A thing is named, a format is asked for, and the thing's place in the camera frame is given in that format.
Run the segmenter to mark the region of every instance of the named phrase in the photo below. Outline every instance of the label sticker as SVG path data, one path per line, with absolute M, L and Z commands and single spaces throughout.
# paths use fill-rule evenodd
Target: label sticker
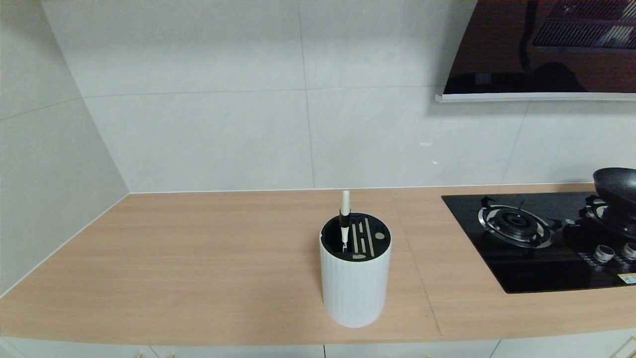
M 636 273 L 619 273 L 618 276 L 628 285 L 636 283 Z

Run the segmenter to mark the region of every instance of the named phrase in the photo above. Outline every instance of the burner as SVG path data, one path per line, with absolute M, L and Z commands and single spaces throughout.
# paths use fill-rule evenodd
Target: burner
M 634 220 L 615 212 L 596 195 L 588 196 L 585 201 L 586 216 L 615 233 L 626 238 L 636 239 L 636 222 Z
M 506 205 L 490 205 L 489 197 L 481 200 L 481 225 L 497 238 L 525 248 L 544 248 L 552 244 L 553 231 L 539 217 Z

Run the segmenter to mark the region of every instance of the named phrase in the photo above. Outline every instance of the cabinet handle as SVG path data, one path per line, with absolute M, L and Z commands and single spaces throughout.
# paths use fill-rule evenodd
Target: cabinet handle
M 625 342 L 625 344 L 618 350 L 618 352 L 622 351 L 623 348 L 627 347 L 628 344 L 630 344 L 631 341 L 636 342 L 636 334 L 634 334 L 633 336 L 630 337 L 629 340 L 627 340 L 627 342 Z M 612 354 L 611 358 L 619 358 L 616 353 Z M 630 353 L 629 355 L 626 355 L 625 358 L 636 358 L 636 350 L 634 350 L 632 353 Z

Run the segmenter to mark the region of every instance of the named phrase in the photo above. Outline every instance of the knife block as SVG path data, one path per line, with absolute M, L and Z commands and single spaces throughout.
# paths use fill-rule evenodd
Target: knife block
M 343 251 L 338 217 L 320 231 L 322 300 L 333 320 L 349 328 L 376 320 L 383 308 L 391 260 L 391 232 L 379 219 L 351 213 Z

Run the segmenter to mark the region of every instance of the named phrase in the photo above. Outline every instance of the knife slot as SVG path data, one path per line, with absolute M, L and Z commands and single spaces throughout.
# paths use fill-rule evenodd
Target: knife slot
M 355 224 L 351 225 L 351 231 L 353 231 L 353 233 L 354 233 L 354 252 L 357 254 L 358 253 L 358 249 L 357 249 L 357 234 L 356 234 L 356 225 Z

